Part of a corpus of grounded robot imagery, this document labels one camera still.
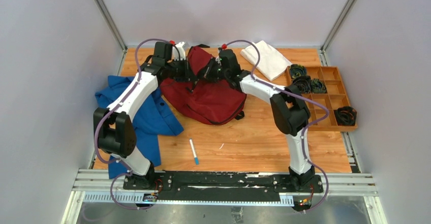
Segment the red backpack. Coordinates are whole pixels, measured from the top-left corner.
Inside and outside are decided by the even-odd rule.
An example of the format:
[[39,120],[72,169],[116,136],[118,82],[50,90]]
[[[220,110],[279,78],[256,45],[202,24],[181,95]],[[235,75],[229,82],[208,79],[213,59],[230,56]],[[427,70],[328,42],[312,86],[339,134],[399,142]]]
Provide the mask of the red backpack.
[[216,57],[203,47],[191,47],[187,54],[189,80],[165,79],[160,85],[163,96],[178,112],[204,124],[224,125],[243,119],[245,93],[231,88],[225,80],[211,82],[198,78],[198,71],[211,58]]

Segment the blue capped marker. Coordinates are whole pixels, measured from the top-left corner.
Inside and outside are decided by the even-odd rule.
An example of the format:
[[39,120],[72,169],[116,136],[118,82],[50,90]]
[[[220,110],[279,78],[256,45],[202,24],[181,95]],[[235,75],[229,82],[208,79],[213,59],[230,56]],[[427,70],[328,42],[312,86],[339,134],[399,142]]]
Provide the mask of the blue capped marker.
[[197,152],[196,152],[196,149],[195,149],[194,142],[193,142],[192,138],[189,138],[189,143],[190,143],[190,147],[191,147],[192,154],[193,154],[193,157],[194,157],[194,162],[195,162],[196,165],[199,165],[199,160],[198,160]]

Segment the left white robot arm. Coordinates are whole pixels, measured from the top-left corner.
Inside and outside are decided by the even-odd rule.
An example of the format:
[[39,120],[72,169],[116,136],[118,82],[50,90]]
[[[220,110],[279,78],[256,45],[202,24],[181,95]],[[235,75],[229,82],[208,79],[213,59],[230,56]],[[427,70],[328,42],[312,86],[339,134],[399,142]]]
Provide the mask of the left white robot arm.
[[137,72],[128,87],[108,106],[98,107],[93,114],[94,149],[99,161],[121,164],[124,176],[136,176],[143,190],[156,183],[154,164],[137,146],[133,121],[141,106],[167,78],[185,75],[187,42],[154,38],[153,55],[143,63],[135,59]]

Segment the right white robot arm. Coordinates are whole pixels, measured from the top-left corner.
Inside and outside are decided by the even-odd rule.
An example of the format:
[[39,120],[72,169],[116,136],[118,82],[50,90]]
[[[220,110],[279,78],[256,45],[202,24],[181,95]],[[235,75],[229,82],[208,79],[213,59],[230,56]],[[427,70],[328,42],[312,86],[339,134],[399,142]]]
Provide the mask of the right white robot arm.
[[297,86],[276,85],[241,69],[231,49],[221,50],[217,58],[211,58],[198,71],[197,76],[211,82],[225,80],[231,88],[270,104],[275,125],[287,139],[290,185],[296,192],[309,188],[315,175],[307,143],[307,126],[311,114]]

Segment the white cloth bag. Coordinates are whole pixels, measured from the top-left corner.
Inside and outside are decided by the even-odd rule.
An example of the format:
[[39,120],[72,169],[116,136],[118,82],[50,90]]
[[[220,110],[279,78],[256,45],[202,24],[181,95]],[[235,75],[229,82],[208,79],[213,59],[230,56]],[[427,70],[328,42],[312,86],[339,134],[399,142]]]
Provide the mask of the white cloth bag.
[[[292,65],[286,57],[284,57],[278,50],[271,45],[261,40],[253,44],[256,46],[260,53],[260,61],[257,69],[269,80],[273,81],[282,75],[287,67]],[[242,49],[240,55],[245,58],[253,66],[257,63],[258,54],[256,49],[249,45]]]

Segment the blue shirt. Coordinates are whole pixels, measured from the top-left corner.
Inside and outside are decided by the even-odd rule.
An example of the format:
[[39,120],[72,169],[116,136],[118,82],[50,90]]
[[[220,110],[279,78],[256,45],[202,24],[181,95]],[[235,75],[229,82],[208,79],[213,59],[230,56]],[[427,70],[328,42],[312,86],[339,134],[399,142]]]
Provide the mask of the blue shirt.
[[[131,84],[133,77],[110,75],[108,86],[95,93],[99,107],[113,103]],[[184,128],[162,98],[158,88],[141,105],[133,119],[137,148],[154,166],[162,164],[158,136],[178,136]]]

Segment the orange compartment tray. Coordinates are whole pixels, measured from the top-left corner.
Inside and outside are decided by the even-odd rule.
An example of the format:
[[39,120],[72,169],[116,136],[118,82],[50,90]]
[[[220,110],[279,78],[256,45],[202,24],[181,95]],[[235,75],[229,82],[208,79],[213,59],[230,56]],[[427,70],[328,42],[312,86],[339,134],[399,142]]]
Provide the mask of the orange compartment tray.
[[[290,85],[293,79],[290,77],[289,68],[286,69],[286,76],[287,82]],[[306,76],[310,76],[311,79],[317,78],[324,82],[327,93],[307,93],[302,94],[302,96],[321,104],[329,111],[328,117],[310,126],[310,131],[352,132],[356,130],[357,123],[355,126],[340,126],[335,119],[334,110],[344,106],[352,107],[338,68],[306,67],[306,70]]]

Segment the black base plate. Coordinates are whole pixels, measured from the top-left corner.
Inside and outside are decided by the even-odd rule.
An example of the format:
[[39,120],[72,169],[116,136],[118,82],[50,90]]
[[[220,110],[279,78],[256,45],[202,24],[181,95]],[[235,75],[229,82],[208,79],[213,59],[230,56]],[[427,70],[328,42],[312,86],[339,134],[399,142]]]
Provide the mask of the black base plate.
[[319,175],[301,183],[289,174],[165,171],[154,173],[153,181],[126,177],[123,188],[159,191],[160,200],[275,202],[284,193],[322,194],[322,182]]

